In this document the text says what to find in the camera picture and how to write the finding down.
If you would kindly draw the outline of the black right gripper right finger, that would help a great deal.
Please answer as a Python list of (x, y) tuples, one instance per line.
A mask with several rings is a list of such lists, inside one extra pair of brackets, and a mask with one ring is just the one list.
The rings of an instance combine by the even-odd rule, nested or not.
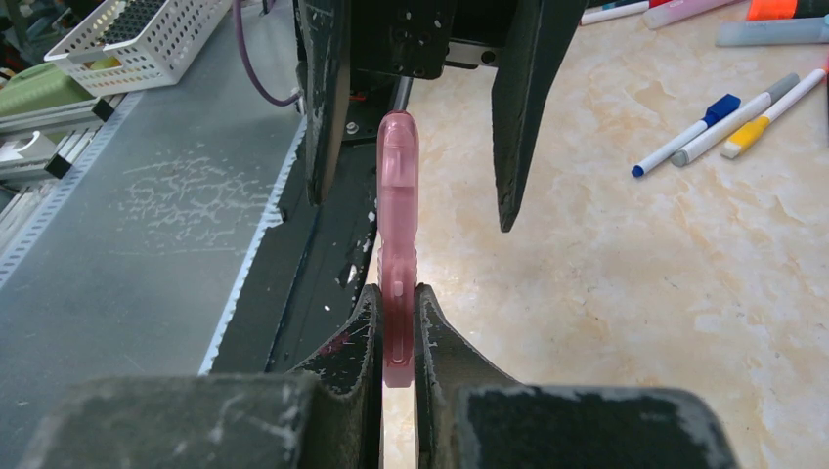
[(735, 468), (718, 417), (676, 388), (523, 384), (414, 293), (421, 468)]

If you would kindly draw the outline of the pink translucent pen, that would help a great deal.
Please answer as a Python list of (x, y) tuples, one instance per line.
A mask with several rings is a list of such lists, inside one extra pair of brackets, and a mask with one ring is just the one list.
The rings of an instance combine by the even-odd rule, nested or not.
[(414, 118), (391, 111), (377, 139), (378, 280), (383, 313), (383, 381), (414, 381), (414, 299), (417, 276), (418, 132)]

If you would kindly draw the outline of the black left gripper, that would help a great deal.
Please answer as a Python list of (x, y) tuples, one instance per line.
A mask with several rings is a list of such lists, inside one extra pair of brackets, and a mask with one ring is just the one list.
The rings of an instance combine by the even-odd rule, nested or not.
[(309, 202), (323, 203), (333, 185), (350, 65), (365, 73), (433, 80), (447, 66), (499, 64), (491, 92), (493, 160), (500, 228), (509, 232), (521, 208), (549, 90), (587, 4), (296, 1)]

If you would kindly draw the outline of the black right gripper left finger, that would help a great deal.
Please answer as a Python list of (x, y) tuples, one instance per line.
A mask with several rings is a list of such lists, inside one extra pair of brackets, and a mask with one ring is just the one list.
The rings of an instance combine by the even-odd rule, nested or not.
[(74, 387), (37, 427), (24, 468), (378, 468), (381, 313), (352, 315), (283, 373), (120, 377)]

